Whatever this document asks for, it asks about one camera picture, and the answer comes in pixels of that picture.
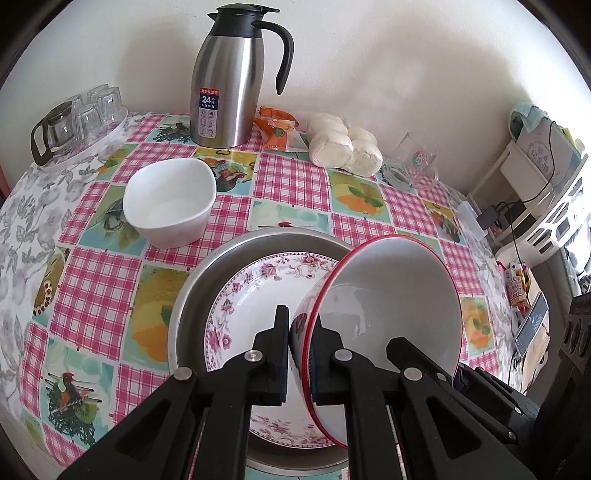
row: tablecloth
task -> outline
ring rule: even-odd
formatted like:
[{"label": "tablecloth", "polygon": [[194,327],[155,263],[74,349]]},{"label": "tablecloth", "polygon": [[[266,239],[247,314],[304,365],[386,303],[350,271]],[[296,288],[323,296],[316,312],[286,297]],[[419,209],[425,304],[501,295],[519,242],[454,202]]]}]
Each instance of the tablecloth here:
[{"label": "tablecloth", "polygon": [[[256,128],[244,145],[211,150],[190,139],[185,115],[134,116],[106,151],[56,174],[33,164],[15,186],[0,212],[0,402],[61,466],[168,377],[168,321],[191,269],[267,226],[305,226],[352,245],[395,232],[422,240],[460,294],[460,361],[506,380],[504,281],[486,242],[454,214],[461,194],[442,184],[402,192],[380,173],[362,179],[261,148]],[[173,157],[207,163],[218,193],[203,239],[161,250],[125,221],[122,196],[136,171]]]}]

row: pink floral pattern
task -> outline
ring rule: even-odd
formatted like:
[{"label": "pink floral pattern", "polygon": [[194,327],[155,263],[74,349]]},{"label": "pink floral pattern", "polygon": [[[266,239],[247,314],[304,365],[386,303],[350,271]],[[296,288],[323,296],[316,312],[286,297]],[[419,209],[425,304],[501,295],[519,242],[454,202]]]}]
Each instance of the pink floral pattern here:
[{"label": "pink floral pattern", "polygon": [[263,278],[272,278],[273,280],[277,281],[281,280],[281,277],[277,275],[277,269],[275,268],[275,265],[272,263],[263,263],[261,266],[261,274]]},{"label": "pink floral pattern", "polygon": [[[258,289],[269,280],[275,282],[289,277],[314,280],[332,270],[336,263],[335,260],[321,255],[294,252],[265,257],[240,270],[218,294],[207,318],[204,338],[207,370],[221,368],[227,359],[228,354],[224,351],[229,350],[232,345],[230,319],[235,313],[235,306],[244,295],[243,290]],[[280,418],[270,419],[255,413],[251,416],[251,432],[283,446],[319,448],[332,445],[313,423],[295,426]]]},{"label": "pink floral pattern", "polygon": [[332,445],[332,442],[320,433],[314,424],[306,425],[303,434],[294,434],[290,430],[291,422],[289,421],[270,420],[267,417],[253,415],[251,417],[251,430],[253,430],[253,423],[257,424],[254,431],[255,434],[279,445],[288,443],[289,445],[300,448],[317,448]]}]

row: metal screw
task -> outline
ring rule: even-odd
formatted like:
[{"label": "metal screw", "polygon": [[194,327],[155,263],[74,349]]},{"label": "metal screw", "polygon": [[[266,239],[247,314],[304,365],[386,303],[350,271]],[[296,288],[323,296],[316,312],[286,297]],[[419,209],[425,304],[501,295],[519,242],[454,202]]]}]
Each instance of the metal screw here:
[{"label": "metal screw", "polygon": [[353,358],[353,354],[349,350],[342,348],[335,352],[335,358],[341,362],[348,362]]},{"label": "metal screw", "polygon": [[258,362],[262,360],[262,352],[259,350],[249,350],[244,354],[244,358],[249,362]]},{"label": "metal screw", "polygon": [[409,380],[412,380],[413,382],[416,382],[417,380],[421,380],[423,377],[423,373],[415,367],[408,367],[405,371],[404,371],[404,376],[406,378],[408,378]]},{"label": "metal screw", "polygon": [[193,370],[189,367],[178,367],[173,373],[173,377],[179,382],[187,381],[191,375],[193,375]]}]

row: steel basin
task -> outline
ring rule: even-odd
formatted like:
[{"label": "steel basin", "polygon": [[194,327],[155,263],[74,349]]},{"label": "steel basin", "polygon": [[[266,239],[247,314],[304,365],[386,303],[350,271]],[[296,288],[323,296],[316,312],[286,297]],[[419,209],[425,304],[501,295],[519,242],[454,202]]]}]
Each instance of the steel basin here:
[{"label": "steel basin", "polygon": [[[203,335],[209,310],[225,283],[243,267],[267,255],[303,251],[343,258],[353,247],[304,228],[265,228],[246,233],[210,253],[189,275],[178,294],[168,326],[168,367],[206,372]],[[246,464],[276,475],[309,476],[348,465],[347,451],[335,445],[293,449],[250,434]]]}]

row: plate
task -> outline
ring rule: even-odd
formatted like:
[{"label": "plate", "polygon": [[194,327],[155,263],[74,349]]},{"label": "plate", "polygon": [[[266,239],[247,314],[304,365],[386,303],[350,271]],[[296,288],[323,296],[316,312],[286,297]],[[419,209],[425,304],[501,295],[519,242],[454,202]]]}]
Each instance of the plate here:
[{"label": "plate", "polygon": [[[207,317],[203,339],[207,371],[221,368],[232,357],[250,350],[255,335],[273,327],[277,305],[287,305],[293,315],[316,281],[336,264],[336,260],[322,255],[285,252],[261,258],[240,270],[221,289]],[[291,355],[288,361],[285,403],[281,407],[253,406],[251,432],[291,448],[333,445],[310,417]]]}]

